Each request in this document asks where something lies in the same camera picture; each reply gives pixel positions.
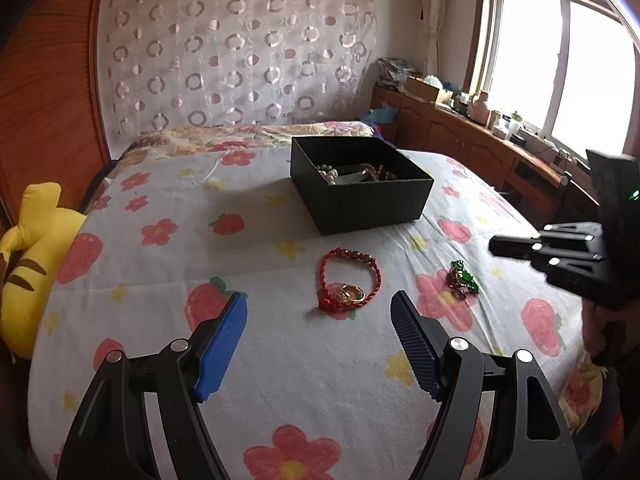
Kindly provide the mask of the stack of papers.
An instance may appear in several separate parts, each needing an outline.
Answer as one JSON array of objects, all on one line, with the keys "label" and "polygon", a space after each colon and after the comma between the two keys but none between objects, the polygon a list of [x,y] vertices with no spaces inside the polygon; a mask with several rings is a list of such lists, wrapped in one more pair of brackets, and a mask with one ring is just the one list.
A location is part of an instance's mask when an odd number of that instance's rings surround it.
[{"label": "stack of papers", "polygon": [[378,58],[378,83],[387,87],[400,87],[409,77],[420,78],[420,72],[403,58]]}]

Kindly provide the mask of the cardboard box on cabinet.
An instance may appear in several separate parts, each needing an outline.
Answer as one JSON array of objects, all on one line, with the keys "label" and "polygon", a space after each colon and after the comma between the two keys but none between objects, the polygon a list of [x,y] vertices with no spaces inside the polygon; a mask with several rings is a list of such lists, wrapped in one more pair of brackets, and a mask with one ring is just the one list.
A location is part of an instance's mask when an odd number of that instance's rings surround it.
[{"label": "cardboard box on cabinet", "polygon": [[452,98],[452,92],[429,84],[423,79],[408,77],[404,91],[427,103],[446,104]]}]

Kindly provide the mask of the strawberry flower print sheet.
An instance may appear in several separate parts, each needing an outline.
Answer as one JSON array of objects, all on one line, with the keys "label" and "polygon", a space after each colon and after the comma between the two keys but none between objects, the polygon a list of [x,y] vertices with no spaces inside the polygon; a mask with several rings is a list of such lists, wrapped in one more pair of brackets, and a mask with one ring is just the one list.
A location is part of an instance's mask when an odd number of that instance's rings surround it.
[{"label": "strawberry flower print sheet", "polygon": [[532,226],[460,162],[411,159],[434,184],[420,218],[319,234],[287,148],[209,152],[128,168],[74,241],[29,377],[35,454],[49,476],[96,367],[189,336],[234,292],[248,321],[202,407],[235,479],[405,479],[437,405],[390,322],[403,290],[484,352],[526,349],[561,390],[585,356],[580,302],[528,264],[493,257]]}]

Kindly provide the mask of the yellow plush toy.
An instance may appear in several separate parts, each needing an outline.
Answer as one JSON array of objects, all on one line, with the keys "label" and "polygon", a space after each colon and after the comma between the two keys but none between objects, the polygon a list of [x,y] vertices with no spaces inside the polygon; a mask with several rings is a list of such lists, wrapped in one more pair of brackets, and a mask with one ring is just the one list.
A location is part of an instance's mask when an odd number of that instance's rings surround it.
[{"label": "yellow plush toy", "polygon": [[1,338],[24,360],[32,357],[52,285],[86,220],[58,206],[61,192],[55,182],[25,188],[17,224],[1,237]]}]

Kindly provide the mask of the pink circle pattern curtain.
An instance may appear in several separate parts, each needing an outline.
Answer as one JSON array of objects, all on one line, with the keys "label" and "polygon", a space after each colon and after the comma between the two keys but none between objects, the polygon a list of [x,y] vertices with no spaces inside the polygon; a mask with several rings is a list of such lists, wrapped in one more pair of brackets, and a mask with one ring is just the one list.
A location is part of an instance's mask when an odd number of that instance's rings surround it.
[{"label": "pink circle pattern curtain", "polygon": [[102,0],[108,140],[352,116],[376,25],[374,0]]}]

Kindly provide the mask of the floral quilt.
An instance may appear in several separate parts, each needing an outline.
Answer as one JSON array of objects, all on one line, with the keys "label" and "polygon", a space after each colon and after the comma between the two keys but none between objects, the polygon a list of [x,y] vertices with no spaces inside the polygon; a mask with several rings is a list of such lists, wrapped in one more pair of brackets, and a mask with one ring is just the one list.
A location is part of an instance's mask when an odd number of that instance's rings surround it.
[{"label": "floral quilt", "polygon": [[289,146],[294,136],[373,136],[364,122],[313,122],[282,126],[179,127],[147,132],[122,154],[131,165],[145,160],[175,158],[204,152]]}]

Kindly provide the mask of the black jewelry box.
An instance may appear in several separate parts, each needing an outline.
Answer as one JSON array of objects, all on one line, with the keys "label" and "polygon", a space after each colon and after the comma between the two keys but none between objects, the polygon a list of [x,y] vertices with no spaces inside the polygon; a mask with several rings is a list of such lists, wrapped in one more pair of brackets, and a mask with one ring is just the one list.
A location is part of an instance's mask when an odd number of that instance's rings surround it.
[{"label": "black jewelry box", "polygon": [[[366,182],[334,183],[360,169],[369,171]],[[323,235],[419,219],[434,184],[405,154],[372,136],[296,136],[290,176]]]}]

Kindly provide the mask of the wooden side cabinet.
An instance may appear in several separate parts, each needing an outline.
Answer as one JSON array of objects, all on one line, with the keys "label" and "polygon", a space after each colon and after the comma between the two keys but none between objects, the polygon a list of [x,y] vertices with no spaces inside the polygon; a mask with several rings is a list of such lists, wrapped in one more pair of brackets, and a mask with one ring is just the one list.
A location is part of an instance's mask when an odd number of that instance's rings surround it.
[{"label": "wooden side cabinet", "polygon": [[598,220],[598,204],[567,171],[559,172],[524,148],[498,139],[469,119],[411,96],[373,87],[370,107],[396,110],[382,127],[385,140],[405,150],[433,152],[460,162],[492,186],[531,224]]}]

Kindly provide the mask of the pale green jade bangle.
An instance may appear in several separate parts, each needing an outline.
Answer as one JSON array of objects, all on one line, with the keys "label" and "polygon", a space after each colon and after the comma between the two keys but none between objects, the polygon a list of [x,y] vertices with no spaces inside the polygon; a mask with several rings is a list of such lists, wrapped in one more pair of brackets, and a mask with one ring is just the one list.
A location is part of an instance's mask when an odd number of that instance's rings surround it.
[{"label": "pale green jade bangle", "polygon": [[360,169],[351,174],[341,174],[334,179],[336,185],[346,185],[353,183],[366,182],[370,178],[368,170]]}]

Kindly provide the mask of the blue plastic bag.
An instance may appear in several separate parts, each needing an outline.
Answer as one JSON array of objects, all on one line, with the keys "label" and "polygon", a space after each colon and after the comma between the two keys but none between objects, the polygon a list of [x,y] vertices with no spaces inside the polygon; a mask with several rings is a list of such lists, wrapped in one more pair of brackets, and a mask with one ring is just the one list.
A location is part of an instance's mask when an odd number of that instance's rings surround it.
[{"label": "blue plastic bag", "polygon": [[381,107],[370,108],[366,114],[359,116],[360,122],[370,126],[390,125],[394,122],[398,109],[383,103]]}]

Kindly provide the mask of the window with white frame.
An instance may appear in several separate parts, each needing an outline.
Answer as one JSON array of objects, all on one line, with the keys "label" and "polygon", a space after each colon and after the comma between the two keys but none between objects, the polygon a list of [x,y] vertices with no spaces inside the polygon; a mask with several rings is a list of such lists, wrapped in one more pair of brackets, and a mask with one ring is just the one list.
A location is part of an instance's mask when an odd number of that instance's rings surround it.
[{"label": "window with white frame", "polygon": [[464,88],[578,158],[639,153],[639,49],[605,0],[476,0]]}]

